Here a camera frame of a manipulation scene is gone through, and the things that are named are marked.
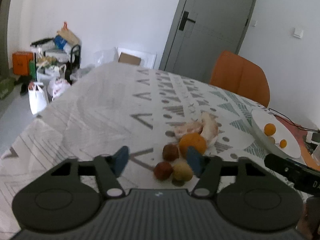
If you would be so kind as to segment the right hand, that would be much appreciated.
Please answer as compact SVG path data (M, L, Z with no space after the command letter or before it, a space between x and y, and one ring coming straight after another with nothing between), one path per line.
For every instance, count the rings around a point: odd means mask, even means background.
M306 239L319 239L320 200L309 197L304 203L304 210L296 229Z

